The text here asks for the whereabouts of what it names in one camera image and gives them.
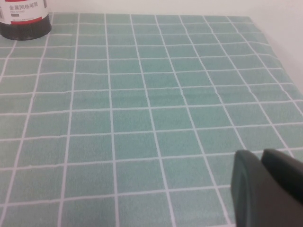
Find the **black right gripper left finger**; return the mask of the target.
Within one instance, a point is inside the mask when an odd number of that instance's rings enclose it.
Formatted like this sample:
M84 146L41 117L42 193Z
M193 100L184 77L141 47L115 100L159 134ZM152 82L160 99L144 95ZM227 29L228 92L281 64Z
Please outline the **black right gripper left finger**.
M301 227L303 203L285 191L248 150L234 156L231 194L238 227Z

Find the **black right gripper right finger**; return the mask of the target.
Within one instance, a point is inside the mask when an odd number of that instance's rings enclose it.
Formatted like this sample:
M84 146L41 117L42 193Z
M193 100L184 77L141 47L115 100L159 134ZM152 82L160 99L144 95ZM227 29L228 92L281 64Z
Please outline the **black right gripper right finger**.
M295 200L303 202L303 163L275 149L265 149L261 163Z

